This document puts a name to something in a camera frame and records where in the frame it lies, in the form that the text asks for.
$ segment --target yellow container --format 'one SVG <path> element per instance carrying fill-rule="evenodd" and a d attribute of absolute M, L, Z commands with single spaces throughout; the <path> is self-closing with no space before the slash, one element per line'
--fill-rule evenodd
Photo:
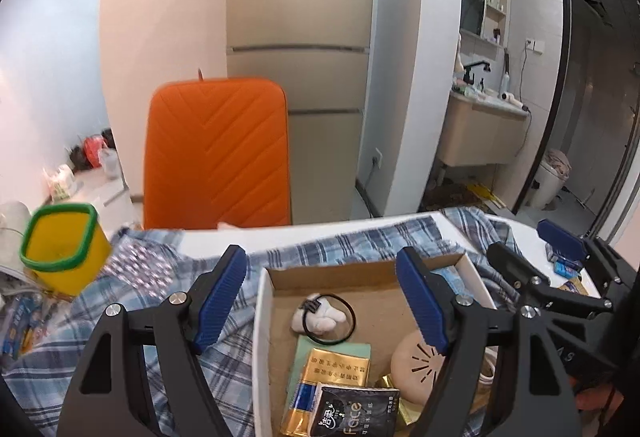
<path fill-rule="evenodd" d="M 110 252 L 91 204 L 54 204 L 33 214 L 20 259 L 53 290 L 77 296 L 94 280 Z"/>

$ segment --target blue plaid fabric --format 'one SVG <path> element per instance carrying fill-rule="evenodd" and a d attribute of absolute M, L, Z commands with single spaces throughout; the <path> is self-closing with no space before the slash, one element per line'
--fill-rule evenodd
<path fill-rule="evenodd" d="M 501 277 L 491 269 L 481 253 L 491 240 L 501 240 L 512 249 L 517 249 L 510 228 L 504 223 L 492 221 L 475 208 L 458 208 L 444 213 L 479 248 L 478 254 L 467 254 L 478 266 L 485 283 L 491 285 L 490 291 L 494 299 L 508 303 L 513 295 L 500 289 Z M 218 260 L 193 260 L 178 255 L 175 247 L 180 239 L 179 232 L 139 233 L 124 229 L 114 236 L 114 250 L 127 239 L 156 244 L 155 249 L 161 247 L 167 260 L 173 262 L 175 279 L 168 293 L 188 290 L 198 275 L 210 271 Z M 254 435 L 251 355 L 260 271 L 265 267 L 285 269 L 300 265 L 341 265 L 358 261 L 389 260 L 395 258 L 396 253 L 407 245 L 415 247 L 423 257 L 465 252 L 457 243 L 443 240 L 434 220 L 425 217 L 395 226 L 249 255 L 248 273 L 223 333 L 218 343 L 200 356 L 209 388 L 233 435 Z M 82 349 L 106 306 L 114 302 L 122 303 L 127 310 L 135 310 L 157 305 L 159 300 L 144 295 L 116 277 L 98 276 L 74 300 L 69 314 L 53 332 L 5 373 L 7 385 L 44 435 L 55 435 L 65 392 Z M 145 360 L 160 429 L 166 435 L 177 435 L 154 347 L 145 347 Z M 481 420 L 482 414 L 471 417 L 464 436 L 476 435 Z"/>

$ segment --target black faucet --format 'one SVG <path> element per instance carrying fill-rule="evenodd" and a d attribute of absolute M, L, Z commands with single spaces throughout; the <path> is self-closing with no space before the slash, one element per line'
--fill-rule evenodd
<path fill-rule="evenodd" d="M 491 65 L 489 64 L 489 62 L 477 62 L 471 63 L 469 65 L 464 65 L 465 75 L 463 76 L 462 81 L 464 81 L 466 84 L 476 83 L 476 75 L 474 74 L 474 77 L 471 77 L 471 69 L 474 67 L 478 67 L 479 65 L 484 65 L 485 72 L 491 72 Z"/>

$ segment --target cardboard box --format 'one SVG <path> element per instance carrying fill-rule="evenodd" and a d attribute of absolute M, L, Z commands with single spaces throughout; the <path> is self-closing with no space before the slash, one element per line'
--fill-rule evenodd
<path fill-rule="evenodd" d="M 478 271 L 466 255 L 429 258 L 425 264 L 431 270 L 455 266 L 478 303 L 495 309 Z M 298 340 L 290 328 L 291 317 L 311 293 L 336 293 L 353 307 L 357 323 L 350 341 L 371 345 L 367 385 L 373 386 L 380 376 L 388 373 L 396 346 L 417 328 L 394 266 L 395 261 L 381 261 L 262 270 L 252 356 L 256 437 L 279 435 L 289 370 Z"/>

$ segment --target orange chair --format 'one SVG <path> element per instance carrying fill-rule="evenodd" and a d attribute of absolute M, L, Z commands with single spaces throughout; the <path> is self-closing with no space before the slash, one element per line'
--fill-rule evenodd
<path fill-rule="evenodd" d="M 171 83 L 146 128 L 145 229 L 291 223 L 287 101 L 269 80 Z"/>

